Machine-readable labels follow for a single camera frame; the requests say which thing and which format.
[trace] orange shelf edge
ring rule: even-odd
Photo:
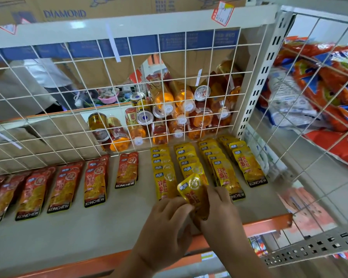
[[[291,227],[292,214],[274,216],[265,220],[250,222],[243,224],[247,237],[252,237],[259,234],[265,234],[274,230],[281,230]],[[192,244],[188,252],[201,252],[209,248],[203,235],[193,237]],[[65,264],[57,267],[47,268],[40,271],[30,272],[14,278],[80,278],[89,275],[95,275],[111,271],[116,268],[130,253],[131,250],[113,253],[97,258],[79,261],[71,264]],[[169,270],[177,267],[182,267],[194,263],[201,262],[201,254],[197,253],[181,258],[179,261],[164,269]]]

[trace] cardboard box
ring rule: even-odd
[[[0,0],[0,25],[196,11],[220,0]],[[243,7],[246,0],[223,0]]]

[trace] person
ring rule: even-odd
[[[70,92],[74,90],[73,82],[74,78],[71,71],[65,75],[51,58],[41,59],[26,59],[24,60],[28,72],[35,78],[37,83],[45,88],[48,93],[64,108],[64,110],[76,110],[75,106],[75,93]],[[48,108],[47,112],[56,112],[56,107],[52,106],[54,110]]]
[[[207,220],[194,218],[207,243],[231,277],[272,277],[255,254],[242,227],[237,208],[224,187],[207,187],[210,212]],[[156,203],[129,256],[110,278],[151,278],[181,259],[192,242],[190,226],[178,233],[194,207],[182,197]]]

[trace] blue stripe on box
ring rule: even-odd
[[[239,30],[218,30],[215,32],[214,47],[236,45]],[[169,33],[159,35],[161,51],[184,50],[185,33]],[[113,51],[108,39],[98,40],[104,57],[113,57]],[[156,35],[129,37],[132,54],[150,54],[158,52]],[[120,56],[129,55],[127,38],[116,38],[115,43]],[[187,49],[209,48],[213,43],[213,31],[187,32]],[[69,42],[69,50],[74,58],[100,58],[97,40]],[[41,58],[69,59],[64,43],[34,46]],[[6,60],[25,60],[37,58],[30,46],[0,49]]]

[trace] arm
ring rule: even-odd
[[[182,197],[156,203],[131,253],[110,278],[151,278],[180,260],[192,242],[190,226],[180,238],[178,233],[193,208]]]
[[[210,213],[206,221],[196,219],[210,248],[231,277],[272,277],[246,237],[235,205],[224,187],[208,187]]]

